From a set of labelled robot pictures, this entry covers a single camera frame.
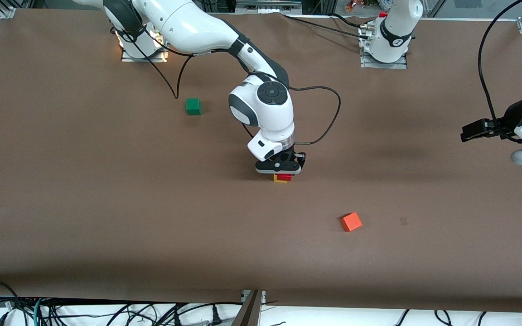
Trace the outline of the orange wooden cube block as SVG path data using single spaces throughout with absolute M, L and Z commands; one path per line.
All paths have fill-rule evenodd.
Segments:
M 346 233 L 352 232 L 363 226 L 363 222 L 357 212 L 352 212 L 340 218 L 340 224 Z

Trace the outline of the green wooden cube block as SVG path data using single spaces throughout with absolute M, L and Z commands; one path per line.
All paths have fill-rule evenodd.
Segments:
M 189 116 L 200 116 L 203 113 L 202 103 L 199 98 L 190 97 L 185 103 L 186 114 Z

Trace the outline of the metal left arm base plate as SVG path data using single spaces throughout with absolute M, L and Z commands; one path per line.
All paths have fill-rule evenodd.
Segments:
M 381 62 L 375 59 L 371 53 L 367 52 L 366 49 L 371 45 L 372 36 L 375 33 L 373 24 L 364 23 L 358 27 L 358 35 L 367 36 L 367 39 L 360 39 L 360 63 L 362 68 L 377 68 L 377 69 L 407 69 L 407 58 L 406 52 L 394 62 Z

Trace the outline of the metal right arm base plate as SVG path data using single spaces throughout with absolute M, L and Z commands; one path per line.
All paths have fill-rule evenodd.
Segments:
M 166 62 L 168 58 L 168 40 L 158 31 L 153 23 L 147 23 L 144 31 L 133 43 L 130 37 L 123 37 L 116 33 L 119 45 L 122 49 L 121 60 L 123 62 L 142 62 L 149 59 L 151 62 Z

